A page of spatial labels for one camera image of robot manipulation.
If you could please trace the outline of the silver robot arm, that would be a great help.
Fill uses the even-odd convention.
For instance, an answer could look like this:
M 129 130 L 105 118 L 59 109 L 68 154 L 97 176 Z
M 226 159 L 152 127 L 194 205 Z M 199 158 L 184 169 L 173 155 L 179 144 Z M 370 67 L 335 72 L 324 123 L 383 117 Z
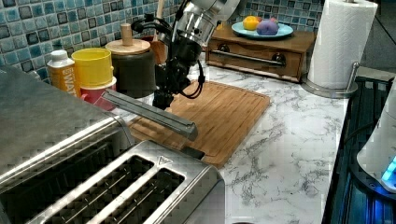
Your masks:
M 183 0 L 168 35 L 166 61 L 155 67 L 155 107 L 169 107 L 175 94 L 188 99 L 199 96 L 205 83 L 199 62 L 203 47 L 207 46 L 219 24 L 236 17 L 245 5 L 246 0 Z M 187 75 L 196 64 L 199 67 L 198 88 L 193 93 L 185 93 L 191 84 Z

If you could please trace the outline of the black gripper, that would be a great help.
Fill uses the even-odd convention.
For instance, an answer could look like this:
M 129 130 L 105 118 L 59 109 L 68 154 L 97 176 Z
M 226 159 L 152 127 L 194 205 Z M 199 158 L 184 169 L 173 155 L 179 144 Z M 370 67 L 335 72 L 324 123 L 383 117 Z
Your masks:
M 168 49 L 165 63 L 155 67 L 156 86 L 152 105 L 165 110 L 174 100 L 171 93 L 179 93 L 191 82 L 187 78 L 190 68 L 197 64 L 202 47 L 186 37 L 177 37 Z

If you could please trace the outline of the white robot base blue light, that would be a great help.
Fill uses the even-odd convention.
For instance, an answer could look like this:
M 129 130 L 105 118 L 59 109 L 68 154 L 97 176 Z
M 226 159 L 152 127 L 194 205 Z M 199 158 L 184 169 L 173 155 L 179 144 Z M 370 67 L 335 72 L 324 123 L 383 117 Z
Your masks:
M 386 191 L 396 191 L 396 83 L 392 81 L 389 95 L 375 128 L 361 151 L 357 162 Z

